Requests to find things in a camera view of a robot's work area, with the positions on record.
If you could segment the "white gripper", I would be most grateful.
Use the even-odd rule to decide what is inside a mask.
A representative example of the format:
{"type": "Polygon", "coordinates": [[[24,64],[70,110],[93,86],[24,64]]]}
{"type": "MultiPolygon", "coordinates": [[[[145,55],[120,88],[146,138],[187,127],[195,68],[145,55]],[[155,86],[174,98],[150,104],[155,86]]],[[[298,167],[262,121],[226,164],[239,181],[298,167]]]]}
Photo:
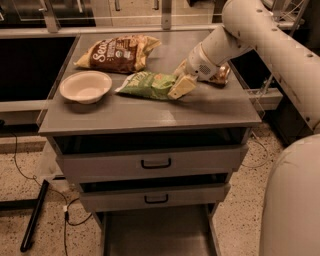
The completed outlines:
{"type": "Polygon", "coordinates": [[[181,98],[196,88],[197,78],[195,76],[198,77],[199,81],[210,81],[217,71],[218,66],[208,59],[203,51],[202,44],[197,44],[189,53],[187,60],[184,59],[173,72],[179,78],[171,87],[168,98],[174,100],[181,98]],[[179,77],[185,73],[185,68],[190,75],[179,77]]]}

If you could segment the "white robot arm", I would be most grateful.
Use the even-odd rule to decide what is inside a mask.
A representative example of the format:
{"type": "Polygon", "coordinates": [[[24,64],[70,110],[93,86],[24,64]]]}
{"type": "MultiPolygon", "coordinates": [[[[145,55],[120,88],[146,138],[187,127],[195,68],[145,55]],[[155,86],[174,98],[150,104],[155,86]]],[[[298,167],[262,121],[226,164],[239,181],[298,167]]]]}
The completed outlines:
{"type": "Polygon", "coordinates": [[[320,256],[320,57],[281,31],[261,0],[228,0],[222,22],[175,70],[168,96],[213,81],[249,49],[258,53],[313,130],[283,150],[269,174],[259,256],[320,256]]]}

